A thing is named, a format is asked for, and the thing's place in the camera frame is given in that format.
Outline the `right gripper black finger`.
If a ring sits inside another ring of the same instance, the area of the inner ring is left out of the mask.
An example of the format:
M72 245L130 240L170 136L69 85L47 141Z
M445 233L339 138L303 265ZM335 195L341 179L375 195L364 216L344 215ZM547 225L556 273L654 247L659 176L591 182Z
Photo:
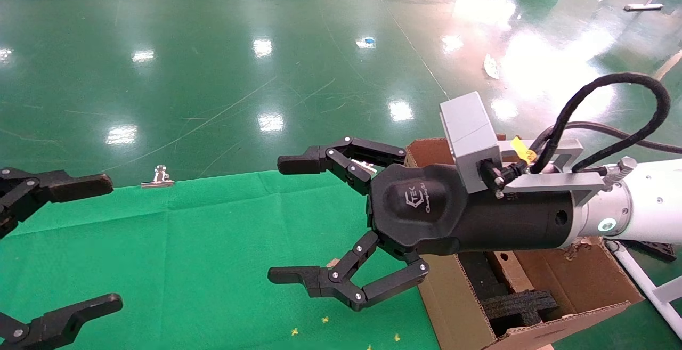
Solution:
M358 194L367 195L376 168L405 163L407 152L389 144L344 137L336 143L310 146L302 155L280 156L277 169L283 175L330 172Z
M312 298L334 298L353 311L361 311L416 287L429 272L428 263L418 253L408 252L399 256L407 265L404 269L364 287L353 284L353 275L375 253L380 242L377 234L366 233L332 267L272 267L268 270L268 280L274 284L301 284Z

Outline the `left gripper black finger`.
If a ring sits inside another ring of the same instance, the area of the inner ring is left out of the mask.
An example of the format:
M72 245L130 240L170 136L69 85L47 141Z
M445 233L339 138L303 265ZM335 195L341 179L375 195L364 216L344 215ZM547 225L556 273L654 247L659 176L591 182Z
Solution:
M113 192L108 175L71 177L63 170L30 173L1 170L1 238L5 238L45 204L99 197Z
M88 321L121 311L123 299L119 294L104 296L72 304L22 323L1 314L1 349L57 349L70 345Z

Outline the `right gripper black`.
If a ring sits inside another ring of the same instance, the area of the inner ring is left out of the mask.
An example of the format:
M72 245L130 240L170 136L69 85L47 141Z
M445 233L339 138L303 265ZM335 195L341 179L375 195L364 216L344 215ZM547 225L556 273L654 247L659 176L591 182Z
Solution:
M468 194L454 165L390 165L368 202L370 228L395 257L557 248L573 218L568 191Z

